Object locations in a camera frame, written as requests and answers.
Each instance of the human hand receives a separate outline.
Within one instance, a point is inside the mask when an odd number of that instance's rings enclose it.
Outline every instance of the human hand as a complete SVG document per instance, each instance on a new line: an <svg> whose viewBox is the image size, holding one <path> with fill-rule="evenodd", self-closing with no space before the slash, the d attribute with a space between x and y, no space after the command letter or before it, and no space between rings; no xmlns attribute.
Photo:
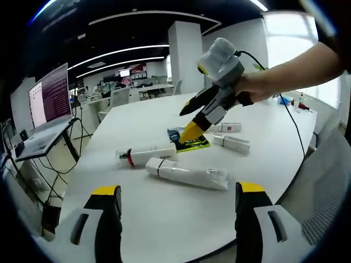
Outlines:
<svg viewBox="0 0 351 263"><path fill-rule="evenodd" d="M237 84L234 86L238 95L240 92L249 92L250 99L253 103L259 102L275 95L272 88L265 81L265 72L254 72L243 74Z"/></svg>

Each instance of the white pillar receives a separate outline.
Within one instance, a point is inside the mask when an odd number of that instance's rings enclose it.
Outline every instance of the white pillar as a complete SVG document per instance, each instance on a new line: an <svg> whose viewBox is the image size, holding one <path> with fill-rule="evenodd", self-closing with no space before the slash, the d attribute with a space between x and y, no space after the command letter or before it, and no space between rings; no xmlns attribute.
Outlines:
<svg viewBox="0 0 351 263"><path fill-rule="evenodd" d="M173 84L182 79L182 94L199 92L205 87L204 77L197 70L202 55L200 25L176 21L168 30L168 41Z"/></svg>

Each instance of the white plastic tube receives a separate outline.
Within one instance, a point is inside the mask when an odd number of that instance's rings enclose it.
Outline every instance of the white plastic tube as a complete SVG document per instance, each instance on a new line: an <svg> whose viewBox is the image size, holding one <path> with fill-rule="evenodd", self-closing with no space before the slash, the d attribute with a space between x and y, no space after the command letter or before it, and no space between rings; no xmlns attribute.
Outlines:
<svg viewBox="0 0 351 263"><path fill-rule="evenodd" d="M212 143L221 145L224 148L231 149L235 152L242 153L243 155L248 155L250 150L249 141L241 140L221 133L213 134Z"/></svg>
<svg viewBox="0 0 351 263"><path fill-rule="evenodd" d="M210 133L239 133L241 131L241 123L238 122L221 122L209 127L207 132Z"/></svg>
<svg viewBox="0 0 351 263"><path fill-rule="evenodd" d="M145 167L149 174L206 188L228 189L228 172L204 169L165 159L151 158Z"/></svg>
<svg viewBox="0 0 351 263"><path fill-rule="evenodd" d="M150 158L175 158L177 156L176 145L172 142L146 148L129 148L117 150L116 159L121 167L145 166Z"/></svg>

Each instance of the office chair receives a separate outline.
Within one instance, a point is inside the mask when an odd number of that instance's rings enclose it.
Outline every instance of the office chair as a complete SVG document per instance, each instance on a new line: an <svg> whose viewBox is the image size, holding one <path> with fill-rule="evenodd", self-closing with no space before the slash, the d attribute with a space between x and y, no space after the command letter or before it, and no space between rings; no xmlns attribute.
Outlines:
<svg viewBox="0 0 351 263"><path fill-rule="evenodd" d="M162 96L172 96L172 95L179 95L181 94L180 92L180 86L182 85L182 80L179 79L177 80L177 83L175 84L174 88L173 88L173 92L172 93L163 93Z"/></svg>
<svg viewBox="0 0 351 263"><path fill-rule="evenodd" d="M316 136L316 144L315 147L319 147L322 142L326 141L332 131L335 128L338 128L341 123L341 119L338 116L338 112L335 111L330 115L328 120L325 122L323 128L320 130L319 133L313 132L313 134Z"/></svg>
<svg viewBox="0 0 351 263"><path fill-rule="evenodd" d="M85 102L85 100L86 100L85 94L80 94L80 95L78 96L78 101L79 101L80 103Z"/></svg>
<svg viewBox="0 0 351 263"><path fill-rule="evenodd" d="M166 84L167 83L167 76L160 76L158 78L158 83L159 84Z"/></svg>
<svg viewBox="0 0 351 263"><path fill-rule="evenodd" d="M129 91L130 88L122 88L122 89L116 89L111 91L111 96L110 96L110 107L106 109L106 111L99 111L98 112L98 119L100 123L103 121L103 119L106 117L108 112L117 106L121 106L124 104L128 104L129 102Z"/></svg>
<svg viewBox="0 0 351 263"><path fill-rule="evenodd" d="M99 111L98 112L98 119L99 119L99 122L101 123L103 120L104 120L104 118L107 116L107 113L108 112L105 112L105 111Z"/></svg>
<svg viewBox="0 0 351 263"><path fill-rule="evenodd" d="M130 88L122 88L111 91L111 108L128 104Z"/></svg>
<svg viewBox="0 0 351 263"><path fill-rule="evenodd" d="M337 215L351 186L351 148L336 128L301 165L278 201L300 224L310 245L317 245Z"/></svg>

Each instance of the monitor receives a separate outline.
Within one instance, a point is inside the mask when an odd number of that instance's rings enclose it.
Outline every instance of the monitor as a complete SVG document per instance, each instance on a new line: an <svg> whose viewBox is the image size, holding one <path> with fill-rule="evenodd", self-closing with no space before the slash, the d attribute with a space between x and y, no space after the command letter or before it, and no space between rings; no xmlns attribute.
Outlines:
<svg viewBox="0 0 351 263"><path fill-rule="evenodd" d="M128 77L131 75L131 70L128 68L126 70L119 71L121 77Z"/></svg>
<svg viewBox="0 0 351 263"><path fill-rule="evenodd" d="M34 128L72 115L67 64L47 74L29 90L29 105Z"/></svg>

